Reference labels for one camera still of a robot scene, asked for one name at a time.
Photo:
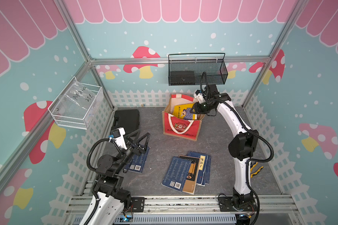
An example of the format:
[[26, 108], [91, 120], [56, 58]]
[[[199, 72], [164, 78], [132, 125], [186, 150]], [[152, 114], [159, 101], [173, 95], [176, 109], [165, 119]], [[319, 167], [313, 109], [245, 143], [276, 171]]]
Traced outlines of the yellow cartoon cover book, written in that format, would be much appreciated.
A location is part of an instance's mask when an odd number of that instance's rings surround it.
[[183, 120], [197, 120], [197, 114], [191, 113], [194, 103], [174, 106], [173, 115]]

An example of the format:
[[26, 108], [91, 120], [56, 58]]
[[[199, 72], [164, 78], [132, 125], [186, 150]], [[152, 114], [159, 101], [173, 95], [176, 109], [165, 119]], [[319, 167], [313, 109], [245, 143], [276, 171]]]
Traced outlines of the red canvas tote bag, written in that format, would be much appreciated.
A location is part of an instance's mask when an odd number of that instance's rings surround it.
[[197, 115], [197, 120], [183, 120], [173, 115], [174, 106], [194, 103], [194, 98], [183, 94], [172, 94], [169, 104], [162, 112], [163, 133], [197, 141], [204, 115]]

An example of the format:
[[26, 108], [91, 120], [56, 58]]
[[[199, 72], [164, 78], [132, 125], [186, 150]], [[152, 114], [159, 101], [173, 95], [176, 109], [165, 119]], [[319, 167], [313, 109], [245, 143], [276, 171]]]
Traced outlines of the blue back-cover book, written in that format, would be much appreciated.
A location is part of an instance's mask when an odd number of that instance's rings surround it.
[[140, 156], [134, 155], [132, 161], [124, 167], [123, 172], [143, 173], [149, 150], [150, 147], [147, 147], [145, 154], [141, 154]]

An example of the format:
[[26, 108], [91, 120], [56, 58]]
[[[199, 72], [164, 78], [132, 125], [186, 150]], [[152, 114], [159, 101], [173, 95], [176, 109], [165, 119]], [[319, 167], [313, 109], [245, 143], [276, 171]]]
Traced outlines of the blue striped thin book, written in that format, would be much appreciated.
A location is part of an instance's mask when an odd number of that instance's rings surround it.
[[161, 184], [175, 191], [182, 192], [190, 166], [191, 161], [173, 157]]

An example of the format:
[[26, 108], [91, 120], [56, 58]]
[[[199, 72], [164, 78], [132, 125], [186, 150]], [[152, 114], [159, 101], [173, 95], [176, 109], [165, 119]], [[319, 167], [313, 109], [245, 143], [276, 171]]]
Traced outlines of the brown lamp cover book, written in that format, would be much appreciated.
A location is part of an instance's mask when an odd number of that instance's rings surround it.
[[185, 155], [179, 155], [179, 158], [185, 159], [191, 162], [188, 174], [186, 176], [186, 181], [184, 184], [183, 192], [194, 195], [197, 177], [198, 177], [200, 159], [196, 157], [185, 156]]

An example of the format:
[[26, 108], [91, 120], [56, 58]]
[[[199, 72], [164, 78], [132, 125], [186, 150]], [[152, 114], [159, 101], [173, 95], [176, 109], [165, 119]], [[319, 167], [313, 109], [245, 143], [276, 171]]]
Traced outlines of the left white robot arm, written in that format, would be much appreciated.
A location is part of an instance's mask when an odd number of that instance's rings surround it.
[[[86, 159], [88, 169], [95, 173], [91, 187], [93, 197], [80, 222], [82, 225], [112, 225], [120, 215], [129, 221], [133, 220], [134, 203], [130, 191], [121, 187], [124, 179], [120, 173], [132, 162], [134, 156], [146, 154], [149, 140], [149, 133], [141, 136], [137, 129], [126, 134], [125, 129], [120, 127], [112, 130], [107, 138], [93, 144]], [[97, 166], [93, 167], [91, 157], [103, 142], [112, 144], [118, 154], [102, 155], [98, 158]]]

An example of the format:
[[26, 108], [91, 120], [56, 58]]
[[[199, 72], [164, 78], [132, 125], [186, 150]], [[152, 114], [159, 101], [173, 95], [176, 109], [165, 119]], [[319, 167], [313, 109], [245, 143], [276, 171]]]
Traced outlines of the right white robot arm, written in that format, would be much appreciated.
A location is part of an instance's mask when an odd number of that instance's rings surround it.
[[[194, 103], [191, 113], [209, 114], [214, 110], [222, 115], [232, 131], [233, 140], [228, 145], [229, 153], [235, 164], [232, 206], [235, 210], [242, 211], [248, 206], [256, 204], [259, 209], [259, 198], [251, 187], [250, 166], [252, 162], [266, 163], [271, 161], [274, 157], [273, 147], [259, 135], [257, 130], [251, 129], [244, 122], [228, 94], [220, 93], [215, 84], [209, 84], [206, 72], [201, 75], [200, 89], [196, 91], [194, 98], [197, 102]], [[270, 150], [267, 159], [253, 158], [259, 140], [264, 142]]]

